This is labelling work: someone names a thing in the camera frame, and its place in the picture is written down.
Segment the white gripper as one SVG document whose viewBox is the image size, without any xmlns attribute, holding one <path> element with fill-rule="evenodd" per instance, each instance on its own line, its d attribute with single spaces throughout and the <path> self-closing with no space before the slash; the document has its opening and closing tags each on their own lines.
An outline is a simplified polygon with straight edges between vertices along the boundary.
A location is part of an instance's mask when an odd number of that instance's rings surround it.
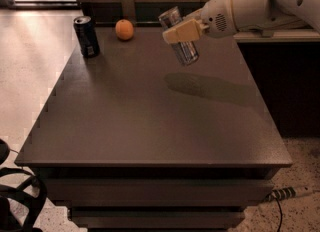
<svg viewBox="0 0 320 232">
<path fill-rule="evenodd" d="M 210 0 L 202 9 L 187 14 L 183 19 L 184 21 L 162 33 L 167 44 L 197 41 L 205 33 L 213 38 L 236 33 L 232 0 Z"/>
</svg>

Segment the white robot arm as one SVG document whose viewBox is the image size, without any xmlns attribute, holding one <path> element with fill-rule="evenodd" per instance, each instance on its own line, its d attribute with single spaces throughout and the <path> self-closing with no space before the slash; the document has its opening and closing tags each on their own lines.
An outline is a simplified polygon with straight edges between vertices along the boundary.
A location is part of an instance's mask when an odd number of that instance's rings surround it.
<svg viewBox="0 0 320 232">
<path fill-rule="evenodd" d="M 291 28 L 301 21 L 320 31 L 320 0 L 209 0 L 163 32 L 169 44 L 222 38 L 250 30 Z"/>
</svg>

